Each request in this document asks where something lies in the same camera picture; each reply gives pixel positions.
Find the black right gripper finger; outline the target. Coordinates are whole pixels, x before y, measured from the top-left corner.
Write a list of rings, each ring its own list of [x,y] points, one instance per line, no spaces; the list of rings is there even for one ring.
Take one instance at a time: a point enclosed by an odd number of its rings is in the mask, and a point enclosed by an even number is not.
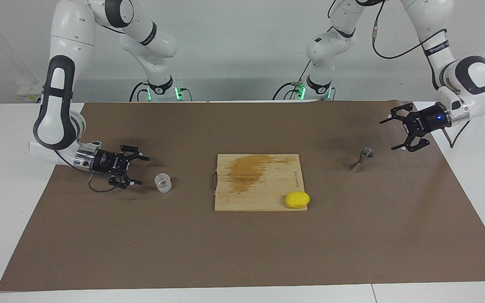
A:
[[[110,169],[109,174],[109,184],[115,188],[126,189],[133,185],[142,185],[142,181],[133,180],[128,176],[127,169]]]
[[[149,161],[149,157],[145,157],[136,146],[120,146],[120,150],[129,161],[133,161],[134,159]]]

